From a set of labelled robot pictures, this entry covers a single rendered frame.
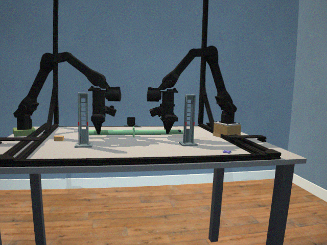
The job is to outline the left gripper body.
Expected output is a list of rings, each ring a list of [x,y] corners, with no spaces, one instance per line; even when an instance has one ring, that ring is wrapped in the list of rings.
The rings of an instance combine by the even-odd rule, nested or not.
[[[164,121],[178,121],[178,117],[174,114],[174,102],[162,102],[163,109],[164,109],[164,115],[159,114],[158,117],[161,116],[161,118]]]

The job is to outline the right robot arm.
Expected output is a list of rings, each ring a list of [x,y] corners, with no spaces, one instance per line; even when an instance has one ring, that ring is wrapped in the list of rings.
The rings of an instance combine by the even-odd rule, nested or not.
[[[28,95],[21,101],[18,106],[18,109],[13,113],[14,117],[17,118],[17,130],[32,129],[32,120],[30,116],[32,116],[33,112],[37,110],[37,106],[39,105],[39,103],[37,103],[37,97],[49,73],[55,68],[58,63],[65,61],[67,61],[78,71],[83,73],[94,86],[100,87],[94,88],[93,86],[91,86],[88,89],[88,91],[92,91],[92,101],[105,101],[105,98],[108,101],[121,101],[120,87],[110,87],[106,82],[106,78],[104,75],[90,69],[84,63],[74,57],[71,53],[45,53],[41,57],[40,70],[33,82],[33,85]],[[101,88],[106,90],[101,90]],[[116,109],[114,109],[114,106],[112,105],[108,107],[104,104],[102,114],[105,113],[114,117]]]

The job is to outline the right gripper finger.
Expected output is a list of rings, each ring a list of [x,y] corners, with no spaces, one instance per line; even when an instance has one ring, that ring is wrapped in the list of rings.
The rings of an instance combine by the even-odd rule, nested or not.
[[[96,129],[97,134],[100,134],[100,132],[101,132],[101,126],[102,126],[102,123],[103,122],[104,121],[92,121],[92,123],[93,123],[93,125],[94,125],[94,127]]]

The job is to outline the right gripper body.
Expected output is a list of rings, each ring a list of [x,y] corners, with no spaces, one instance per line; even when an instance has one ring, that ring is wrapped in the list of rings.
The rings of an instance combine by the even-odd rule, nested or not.
[[[92,102],[92,114],[91,121],[105,121],[105,114],[102,114],[103,105],[105,101],[93,101]]]

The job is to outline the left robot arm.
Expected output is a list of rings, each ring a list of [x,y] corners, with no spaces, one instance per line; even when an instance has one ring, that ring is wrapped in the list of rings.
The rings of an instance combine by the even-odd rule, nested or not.
[[[229,95],[229,93],[226,91],[224,81],[221,75],[220,67],[218,64],[218,50],[215,46],[208,46],[209,48],[193,48],[189,50],[188,55],[186,55],[181,62],[175,67],[173,71],[171,71],[169,74],[167,74],[163,80],[162,84],[159,88],[151,88],[148,87],[147,92],[147,101],[148,102],[159,102],[161,100],[161,93],[162,93],[162,102],[174,102],[174,93],[178,93],[176,88],[173,89],[167,89],[172,88],[180,74],[185,70],[185,68],[191,63],[191,61],[195,57],[204,57],[206,62],[209,64],[213,79],[215,82],[215,86],[217,89],[217,96],[215,96],[215,99],[217,101],[217,104],[221,107],[222,114],[221,114],[221,121],[220,123],[224,124],[236,124],[234,122],[235,118],[235,112],[237,110],[237,107],[233,104],[233,101]],[[161,90],[165,90],[161,92]],[[226,110],[227,109],[227,110]],[[159,107],[150,109],[150,114],[152,117],[162,114],[164,115],[164,107],[162,104],[160,104]],[[160,111],[160,112],[159,112]]]

